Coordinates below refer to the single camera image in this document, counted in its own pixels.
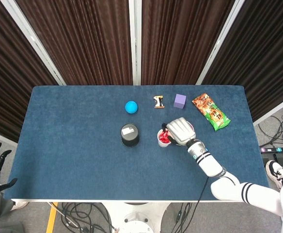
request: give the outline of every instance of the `black stripe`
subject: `black stripe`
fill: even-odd
[[[199,162],[199,159],[202,159],[205,155],[210,154],[208,151],[205,151],[203,154],[201,154],[197,159],[195,160],[197,163]]]
[[[221,178],[228,178],[230,181],[232,181],[232,179],[229,178],[229,177],[227,177],[227,176],[223,176],[223,177],[221,177]]]
[[[200,161],[198,161],[198,164],[206,157],[210,156],[211,154],[208,154],[207,156],[204,156]]]
[[[243,199],[243,202],[245,202],[245,199],[244,199],[244,189],[245,189],[245,187],[246,187],[246,185],[248,185],[249,183],[246,183],[244,186],[243,186],[243,189],[242,189],[242,193],[241,193],[241,195],[242,195],[242,199]]]
[[[249,201],[248,201],[248,198],[247,198],[247,193],[248,193],[248,189],[250,188],[250,186],[252,186],[253,184],[251,183],[248,188],[246,189],[246,193],[245,193],[245,198],[246,198],[246,201],[247,203],[249,204]]]

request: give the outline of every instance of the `purple cube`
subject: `purple cube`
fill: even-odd
[[[186,96],[176,94],[174,107],[176,108],[184,108],[186,103]]]

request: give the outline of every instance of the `yellow line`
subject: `yellow line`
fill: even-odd
[[[52,233],[52,232],[53,232],[53,226],[54,226],[55,216],[56,216],[56,210],[51,207],[46,233]]]

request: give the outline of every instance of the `red object in cup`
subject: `red object in cup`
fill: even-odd
[[[163,143],[170,143],[170,140],[168,139],[168,131],[166,130],[165,132],[162,132],[159,135],[159,140]]]

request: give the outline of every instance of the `white cup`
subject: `white cup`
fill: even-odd
[[[160,139],[159,139],[159,135],[163,132],[163,130],[159,130],[159,132],[157,133],[157,142],[159,144],[159,146],[161,147],[167,147],[171,142],[169,143],[164,143],[164,142],[161,142]]]

